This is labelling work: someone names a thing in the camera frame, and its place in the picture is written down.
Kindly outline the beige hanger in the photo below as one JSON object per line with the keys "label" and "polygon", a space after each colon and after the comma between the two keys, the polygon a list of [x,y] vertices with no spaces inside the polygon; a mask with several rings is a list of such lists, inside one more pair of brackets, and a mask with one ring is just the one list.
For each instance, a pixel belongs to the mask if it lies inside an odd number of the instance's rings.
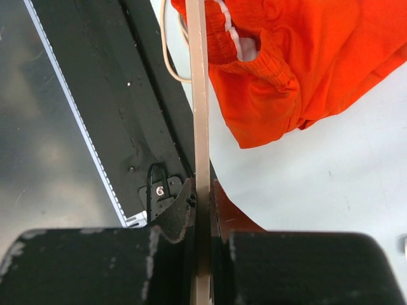
{"label": "beige hanger", "polygon": [[196,267],[191,284],[191,303],[210,303],[210,156],[209,75],[204,1],[186,1],[190,51],[195,189],[197,193],[195,247]]}

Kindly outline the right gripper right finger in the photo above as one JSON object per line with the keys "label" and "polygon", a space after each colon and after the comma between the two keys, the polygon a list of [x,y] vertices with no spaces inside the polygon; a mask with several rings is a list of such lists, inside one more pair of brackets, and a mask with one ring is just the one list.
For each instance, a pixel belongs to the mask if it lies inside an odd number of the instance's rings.
{"label": "right gripper right finger", "polygon": [[266,231],[211,188],[214,304],[405,304],[379,244],[360,233]]}

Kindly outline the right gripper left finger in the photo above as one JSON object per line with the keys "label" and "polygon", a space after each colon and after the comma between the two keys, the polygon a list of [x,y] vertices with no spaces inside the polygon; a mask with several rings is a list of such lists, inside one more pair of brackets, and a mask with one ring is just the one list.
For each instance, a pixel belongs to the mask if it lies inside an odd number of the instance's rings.
{"label": "right gripper left finger", "polygon": [[2,304],[188,304],[195,182],[137,229],[33,229],[1,262]]}

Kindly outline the orange shorts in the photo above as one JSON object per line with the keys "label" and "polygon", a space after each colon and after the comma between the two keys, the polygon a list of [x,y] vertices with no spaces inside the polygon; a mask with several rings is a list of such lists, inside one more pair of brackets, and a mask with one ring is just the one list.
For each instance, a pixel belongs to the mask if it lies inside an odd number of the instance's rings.
{"label": "orange shorts", "polygon": [[406,61],[405,1],[206,1],[209,77],[242,149],[348,109]]}

